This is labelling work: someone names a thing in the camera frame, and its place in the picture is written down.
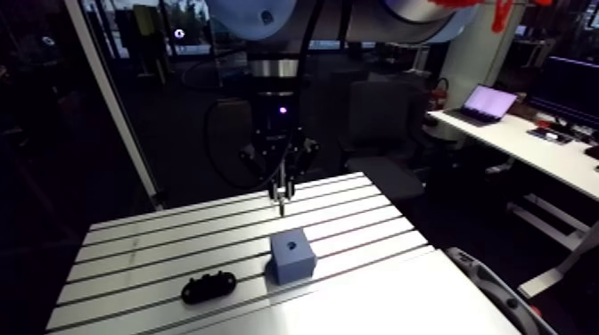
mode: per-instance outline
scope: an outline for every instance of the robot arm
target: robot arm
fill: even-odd
[[[279,203],[318,144],[303,134],[298,101],[310,40],[439,43],[459,35],[477,6],[438,6],[428,0],[207,0],[213,19],[246,39],[251,71],[252,141],[240,157],[268,183]],[[260,155],[264,172],[253,159]]]

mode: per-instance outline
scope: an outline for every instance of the black cable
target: black cable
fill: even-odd
[[[226,57],[226,56],[229,56],[234,53],[241,53],[244,51],[245,51],[245,46],[237,48],[237,49],[225,51],[223,53],[216,54],[214,57],[211,57],[207,60],[196,62],[194,65],[190,66],[189,68],[185,69],[185,71],[183,71],[183,73],[181,74],[181,84],[183,84],[183,86],[185,86],[187,88],[190,88],[190,89],[196,90],[196,91],[214,92],[214,91],[221,90],[222,87],[220,87],[220,86],[196,86],[196,85],[189,84],[189,83],[187,83],[187,75],[190,72],[192,72],[193,70],[199,68],[201,65],[205,65],[205,64],[211,63],[213,61],[216,61],[218,58]]]
[[[240,101],[240,99],[236,99],[233,98],[232,101]],[[217,175],[225,182],[227,183],[229,186],[232,186],[233,188],[236,189],[240,189],[240,190],[254,190],[254,189],[258,189],[266,184],[268,184],[268,182],[270,181],[270,179],[272,177],[274,177],[276,175],[277,172],[279,172],[279,167],[281,164],[277,164],[277,168],[275,168],[275,170],[270,173],[267,178],[265,178],[264,180],[260,181],[257,184],[254,185],[241,185],[238,184],[234,181],[232,181],[231,179],[229,179],[229,177],[225,176],[225,174],[223,174],[220,169],[217,166],[217,162],[214,161],[214,158],[212,157],[212,150],[210,149],[210,136],[208,134],[208,130],[209,130],[209,124],[210,124],[210,117],[212,116],[212,112],[214,111],[214,109],[218,106],[218,104],[220,103],[219,100],[216,100],[215,102],[213,102],[208,109],[206,110],[206,113],[204,114],[204,125],[203,125],[203,129],[202,129],[202,137],[203,137],[203,142],[204,142],[204,151],[206,152],[206,156],[208,158],[208,162],[210,163],[210,165],[212,166],[212,168],[214,169],[214,171],[217,173]],[[287,143],[287,145],[285,145],[285,150],[283,151],[283,158],[281,159],[281,162],[283,162],[283,159],[285,158],[285,156],[287,156],[287,152],[289,152],[289,144]]]
[[[312,40],[312,35],[314,34],[314,30],[316,28],[316,23],[318,22],[318,17],[320,16],[320,12],[323,9],[323,5],[324,5],[324,0],[316,0],[314,7],[312,9],[312,13],[310,14],[310,18],[308,19],[308,24],[307,24],[306,30],[304,32],[304,37],[301,40],[301,47],[299,49],[298,70],[296,73],[296,78],[298,79],[298,84],[296,86],[295,94],[299,94],[299,91],[301,89],[301,80],[303,78],[303,74],[306,69],[306,59],[308,56],[308,48],[310,46],[310,40]],[[287,143],[285,144],[285,148],[283,150],[283,154],[281,155],[281,158],[279,159],[279,163],[276,164],[275,169],[271,173],[267,174],[266,178],[264,178],[263,180],[261,180],[259,183],[255,184],[255,185],[237,184],[237,183],[233,182],[231,179],[229,179],[227,176],[225,176],[220,171],[216,162],[214,161],[214,158],[212,157],[212,150],[210,149],[210,139],[209,139],[209,134],[208,134],[210,117],[212,115],[212,111],[218,106],[218,103],[219,103],[219,101],[213,102],[208,107],[208,109],[206,110],[206,113],[204,114],[204,124],[203,124],[203,129],[202,129],[202,132],[203,132],[202,136],[203,136],[203,142],[204,142],[204,151],[206,152],[208,162],[210,163],[210,165],[212,166],[214,171],[217,173],[217,175],[225,183],[229,184],[233,188],[237,188],[237,189],[241,189],[241,190],[254,190],[254,189],[260,188],[260,187],[268,184],[270,182],[270,180],[279,172],[279,170],[281,168],[281,164],[283,164],[285,157],[287,157],[287,153],[289,152],[289,147],[291,144],[292,135],[289,135],[289,139],[288,139]]]
[[[312,8],[310,18],[308,19],[306,30],[304,31],[304,37],[301,40],[301,47],[299,48],[298,70],[296,73],[296,78],[298,79],[298,87],[296,93],[298,93],[301,89],[301,80],[303,79],[304,72],[306,71],[306,59],[308,57],[308,48],[310,47],[310,41],[312,40],[312,36],[314,35],[316,23],[318,22],[320,12],[323,10],[323,6],[324,0],[316,0],[316,2],[314,3],[314,7]]]

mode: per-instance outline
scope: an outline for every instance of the office chair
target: office chair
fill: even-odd
[[[405,82],[356,82],[351,85],[348,129],[339,138],[341,168],[362,171],[392,202],[424,193],[407,162],[417,143],[410,125],[416,112],[412,86]]]
[[[332,115],[328,118],[331,125],[327,126],[335,131],[343,131],[347,128],[351,84],[367,79],[368,71],[365,69],[345,69],[331,72],[326,112]]]

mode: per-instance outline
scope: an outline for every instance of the metal frame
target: metal frame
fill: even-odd
[[[552,287],[578,262],[580,256],[599,245],[599,220],[585,234],[578,246],[558,266],[553,267],[518,286],[518,291],[526,298]]]
[[[139,175],[145,192],[154,205],[154,208],[156,210],[162,210],[162,205],[156,203],[154,199],[157,193],[157,187],[154,183],[152,173],[139,149],[139,143],[135,139],[133,130],[130,128],[130,125],[127,121],[127,116],[121,108],[120,100],[114,92],[111,78],[106,72],[103,59],[101,58],[101,55],[95,46],[94,37],[87,27],[83,9],[81,8],[78,0],[64,0],[64,3],[66,4],[70,19],[73,22],[73,26],[77,31],[79,42],[81,43],[86,54],[89,66],[94,73],[98,86],[100,87],[100,92],[102,93],[102,96],[106,102],[106,106],[108,107],[108,110],[112,116],[112,120],[117,126],[120,138],[123,140],[123,143],[127,148],[129,158],[133,162],[135,171]]]

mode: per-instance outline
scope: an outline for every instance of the white desk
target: white desk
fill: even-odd
[[[588,145],[579,142],[559,145],[529,135],[526,131],[534,129],[536,126],[523,118],[509,114],[500,122],[484,127],[476,127],[442,111],[434,111],[429,114],[435,119],[562,181],[591,199],[599,201],[599,173],[594,171],[594,168],[599,165],[599,161],[584,154],[583,151],[588,148]],[[553,227],[524,213],[520,208],[514,211],[515,214],[520,215],[572,251],[559,266],[520,286],[519,290],[524,295],[533,297],[560,281],[563,274],[576,263],[582,253],[599,244],[599,225],[588,227],[546,201],[528,199],[542,207],[552,209],[559,218],[579,230],[578,233],[563,236]]]
[[[92,225],[52,334],[516,334],[442,252],[358,173],[297,186],[286,217],[266,192]],[[264,275],[268,236],[303,228],[311,279]],[[190,277],[228,271],[235,291],[195,306]]]

